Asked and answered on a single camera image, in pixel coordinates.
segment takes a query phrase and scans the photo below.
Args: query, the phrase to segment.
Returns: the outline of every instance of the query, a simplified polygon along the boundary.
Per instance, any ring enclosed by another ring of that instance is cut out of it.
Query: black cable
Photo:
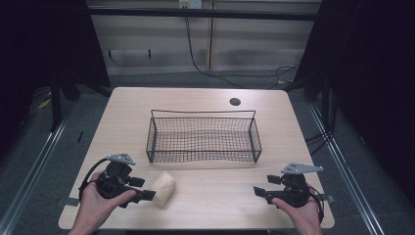
[[[335,95],[334,95],[334,93],[332,92],[331,93],[331,111],[332,111],[332,113],[331,113],[331,116],[330,116],[330,123],[329,123],[329,126],[326,128],[326,129],[324,129],[324,131],[323,132],[321,132],[321,133],[319,133],[319,134],[316,134],[316,135],[314,135],[313,137],[310,137],[310,138],[307,138],[307,139],[305,139],[305,141],[306,142],[309,142],[309,141],[311,141],[311,140],[314,140],[314,139],[319,139],[319,138],[321,138],[321,137],[323,137],[324,138],[324,142],[321,144],[321,145],[319,145],[314,151],[312,151],[311,153],[310,153],[310,156],[312,156],[312,155],[314,155],[317,151],[319,151],[331,138],[333,138],[333,133],[334,133],[334,131],[335,131],[335,127],[336,127],[336,118],[337,118],[337,99],[336,99],[336,97],[335,97]],[[312,143],[308,143],[307,145],[309,146],[309,145],[312,145],[312,144],[315,144],[315,143],[318,143],[320,140],[317,140],[317,141],[314,141],[314,142],[312,142]]]
[[[280,77],[279,77],[280,75],[282,75],[282,74],[284,74],[284,73],[286,73],[286,72],[288,72],[292,69],[298,69],[299,66],[300,65],[296,65],[296,66],[293,66],[293,67],[280,67],[280,68],[278,68],[277,71],[275,71],[275,75],[277,76],[277,81],[272,86],[268,87],[267,90],[270,90],[270,89],[272,89],[272,88],[274,88],[275,86],[278,85],[278,81],[280,80]],[[281,73],[278,73],[278,70],[280,70],[280,69],[287,69],[287,70],[285,70]]]
[[[223,81],[225,81],[225,82],[227,82],[227,83],[229,83],[229,84],[231,84],[233,86],[236,86],[238,88],[241,88],[241,89],[247,89],[247,88],[246,87],[243,87],[243,86],[240,86],[240,85],[238,85],[236,83],[233,83],[233,82],[229,81],[228,79],[225,79],[224,77],[232,77],[232,76],[240,76],[240,77],[271,77],[271,76],[276,76],[277,77],[277,82],[274,83],[269,88],[267,88],[269,90],[269,89],[274,88],[276,85],[278,85],[278,80],[279,80],[279,77],[278,76],[279,75],[284,74],[285,72],[288,72],[288,71],[290,71],[292,69],[297,69],[299,67],[299,65],[296,65],[296,66],[293,66],[293,67],[280,67],[280,68],[278,68],[276,70],[276,73],[275,74],[270,74],[270,75],[257,75],[257,74],[255,74],[255,75],[246,75],[246,74],[243,74],[243,75],[237,75],[237,74],[233,74],[233,75],[215,75],[215,74],[211,74],[211,73],[207,73],[207,72],[201,71],[198,68],[198,66],[196,65],[195,59],[194,59],[194,56],[193,56],[192,40],[191,40],[191,36],[190,36],[189,18],[185,17],[184,19],[185,19],[185,23],[186,23],[186,32],[187,32],[187,39],[188,39],[188,43],[189,43],[190,57],[192,58],[193,66],[201,74],[204,74],[206,76],[211,76],[211,77],[219,78],[219,79],[221,79],[221,80],[223,80]],[[281,73],[278,73],[278,70],[280,70],[280,69],[288,69],[288,70],[285,70],[285,71],[283,71]]]
[[[88,184],[90,182],[88,182],[88,178],[89,176],[91,176],[92,172],[95,170],[95,168],[98,167],[98,165],[100,165],[101,163],[105,162],[107,159],[101,159],[99,160],[97,163],[95,163],[88,171],[88,173],[85,175],[85,178],[82,181],[82,184],[79,187],[79,202],[82,200],[82,194],[83,194],[83,190],[86,188],[86,186],[88,186]]]
[[[184,18],[184,20],[185,20],[185,22],[186,22],[186,32],[187,32],[187,40],[188,40],[188,43],[189,43],[190,57],[192,58],[192,63],[193,63],[193,66],[196,68],[196,70],[197,70],[198,72],[200,72],[201,74],[204,74],[204,75],[206,75],[206,76],[216,77],[216,78],[219,78],[219,79],[222,79],[222,80],[226,81],[227,83],[229,83],[229,84],[231,84],[231,85],[233,85],[233,86],[236,86],[236,87],[241,88],[241,89],[246,89],[245,87],[242,87],[242,86],[240,86],[240,85],[238,85],[238,84],[235,84],[235,83],[233,83],[233,82],[231,82],[231,81],[229,81],[229,80],[227,80],[227,79],[225,79],[225,78],[223,78],[223,77],[221,77],[221,76],[218,76],[218,75],[214,75],[214,74],[209,74],[209,73],[203,72],[203,71],[201,71],[201,70],[198,68],[198,66],[196,66],[195,59],[194,59],[194,57],[193,57],[192,41],[191,41],[191,39],[190,39],[189,18],[187,18],[187,17],[186,17],[186,18]]]
[[[319,209],[318,217],[319,217],[319,220],[320,220],[320,223],[321,223],[323,221],[323,217],[324,217],[324,200],[323,200],[323,196],[321,196],[321,194],[315,188],[313,188],[311,186],[308,186],[308,188],[310,188],[314,192],[316,192],[318,194],[319,198],[320,198],[320,200],[319,200],[313,193],[310,192],[311,198],[313,198],[315,200],[315,202],[317,203],[317,205],[318,205],[318,209]]]

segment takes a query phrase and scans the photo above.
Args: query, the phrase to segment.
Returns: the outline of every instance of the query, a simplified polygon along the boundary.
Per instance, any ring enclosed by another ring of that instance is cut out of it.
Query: wooden table
[[[241,100],[232,106],[231,98]],[[150,164],[146,155],[151,110],[245,111],[255,110],[262,146],[256,164],[191,162]],[[70,197],[77,198],[86,172],[108,154],[128,152],[137,162],[131,176],[146,179],[147,189],[164,171],[176,180],[176,189],[163,207],[142,201],[117,208],[102,228],[108,229],[273,229],[292,228],[290,218],[254,194],[253,186],[282,190],[267,183],[266,175],[282,175],[288,163],[313,165],[287,93],[270,90],[117,88],[106,107]],[[316,173],[305,175],[320,193]],[[65,206],[59,220],[63,229],[73,225],[78,207]],[[325,204],[323,228],[334,225]]]

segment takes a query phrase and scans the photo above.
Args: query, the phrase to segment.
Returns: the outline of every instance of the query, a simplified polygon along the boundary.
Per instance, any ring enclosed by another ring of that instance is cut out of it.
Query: black curtain
[[[101,48],[90,16],[41,11],[51,7],[86,7],[84,0],[1,1],[0,111],[1,153],[13,143],[33,91],[60,83],[109,86]]]

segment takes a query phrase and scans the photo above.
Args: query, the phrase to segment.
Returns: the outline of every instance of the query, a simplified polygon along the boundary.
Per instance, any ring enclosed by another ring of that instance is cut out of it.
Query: sponge
[[[163,206],[176,187],[176,181],[168,173],[163,172],[158,179],[150,186],[150,190],[156,191],[153,203]]]

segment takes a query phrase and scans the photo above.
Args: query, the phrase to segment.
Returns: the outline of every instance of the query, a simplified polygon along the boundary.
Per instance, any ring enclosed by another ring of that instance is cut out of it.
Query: black wire basket
[[[255,111],[152,110],[147,141],[149,161],[183,163],[214,160],[256,163],[262,150],[254,115]]]

